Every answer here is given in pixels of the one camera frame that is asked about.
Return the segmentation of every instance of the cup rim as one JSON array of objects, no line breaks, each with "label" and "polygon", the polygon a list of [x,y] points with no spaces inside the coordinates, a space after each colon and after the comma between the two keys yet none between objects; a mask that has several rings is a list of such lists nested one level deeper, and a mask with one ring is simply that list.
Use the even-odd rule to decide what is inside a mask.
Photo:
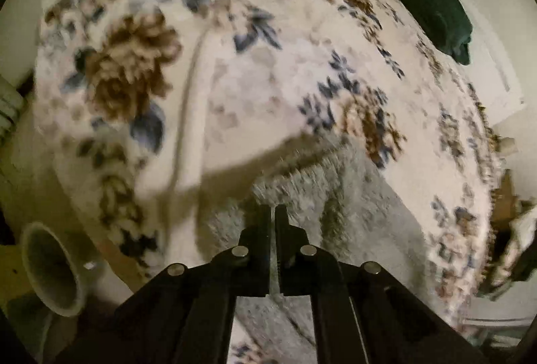
[{"label": "cup rim", "polygon": [[[63,255],[65,256],[65,259],[67,260],[67,264],[69,265],[69,269],[71,270],[72,276],[75,281],[75,288],[76,288],[75,298],[69,307],[62,307],[58,305],[57,302],[55,302],[54,299],[51,299],[49,297],[49,294],[46,291],[44,291],[41,281],[37,280],[34,277],[34,274],[32,272],[32,268],[30,265],[30,260],[28,257],[28,250],[29,250],[29,240],[31,236],[33,235],[33,233],[36,231],[45,231],[47,234],[53,237],[54,240],[57,242],[58,246],[60,246],[60,249],[62,250]],[[22,264],[24,266],[24,269],[26,270],[26,275],[28,276],[30,285],[32,286],[34,292],[37,294],[39,299],[41,299],[41,301],[50,310],[52,310],[56,314],[59,314],[60,316],[73,317],[73,316],[78,315],[82,311],[82,308],[84,308],[84,305],[86,302],[86,293],[82,285],[80,271],[77,268],[76,263],[72,259],[72,254],[69,253],[69,251],[66,249],[66,247],[61,242],[60,238],[56,235],[56,233],[50,227],[43,224],[42,222],[29,223],[28,225],[24,227],[22,231],[21,253],[22,253]]]}]

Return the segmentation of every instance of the gray cloth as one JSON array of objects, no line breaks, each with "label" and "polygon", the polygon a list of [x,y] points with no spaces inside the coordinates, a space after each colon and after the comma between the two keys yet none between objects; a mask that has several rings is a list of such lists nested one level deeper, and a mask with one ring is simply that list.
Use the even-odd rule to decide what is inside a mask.
[{"label": "gray cloth", "polygon": [[[312,244],[349,264],[375,260],[426,304],[436,306],[430,301],[422,230],[360,148],[332,138],[295,150],[260,177],[246,198],[227,200],[200,221],[214,239],[206,256],[237,244],[250,224],[252,201],[285,204],[289,222],[305,229]],[[279,362],[316,362],[309,298],[277,294],[276,274],[271,266],[271,295],[239,298],[236,315]]]}]

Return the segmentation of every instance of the bed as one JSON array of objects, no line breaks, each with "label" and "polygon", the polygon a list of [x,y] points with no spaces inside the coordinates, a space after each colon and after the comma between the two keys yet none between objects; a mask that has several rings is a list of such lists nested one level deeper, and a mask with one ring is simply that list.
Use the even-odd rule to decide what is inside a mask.
[{"label": "bed", "polygon": [[399,0],[44,0],[36,79],[63,189],[143,277],[205,262],[205,177],[331,132],[414,215],[460,323],[499,165],[472,84]]}]

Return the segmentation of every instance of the round rivet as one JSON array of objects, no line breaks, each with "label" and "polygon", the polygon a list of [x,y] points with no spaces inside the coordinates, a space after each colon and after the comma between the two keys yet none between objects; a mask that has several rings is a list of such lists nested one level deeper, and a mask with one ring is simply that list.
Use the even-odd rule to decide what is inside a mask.
[{"label": "round rivet", "polygon": [[382,271],[382,267],[375,261],[367,261],[366,264],[363,265],[363,268],[367,273],[371,273],[372,275],[377,275]]},{"label": "round rivet", "polygon": [[235,246],[232,249],[232,253],[237,258],[244,258],[246,255],[248,255],[248,248],[246,246]]},{"label": "round rivet", "polygon": [[307,244],[300,248],[300,253],[305,257],[313,257],[317,253],[317,248],[311,244]]},{"label": "round rivet", "polygon": [[185,272],[185,267],[183,264],[172,264],[167,268],[167,273],[170,276],[181,276]]}]

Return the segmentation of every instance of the gray towel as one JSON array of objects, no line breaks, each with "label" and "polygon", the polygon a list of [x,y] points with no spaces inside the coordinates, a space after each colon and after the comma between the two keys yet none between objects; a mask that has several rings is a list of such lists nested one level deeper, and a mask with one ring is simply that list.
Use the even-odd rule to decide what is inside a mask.
[{"label": "gray towel", "polygon": [[[200,231],[206,228],[213,237],[207,257],[237,244],[254,219],[253,201],[285,204],[289,222],[305,229],[312,244],[349,264],[379,262],[433,310],[439,308],[429,292],[422,230],[361,148],[332,137],[294,150],[256,180],[245,198],[227,200],[200,221]],[[278,294],[276,275],[273,265],[271,295],[239,298],[236,315],[279,362],[316,362],[309,298]]]}]

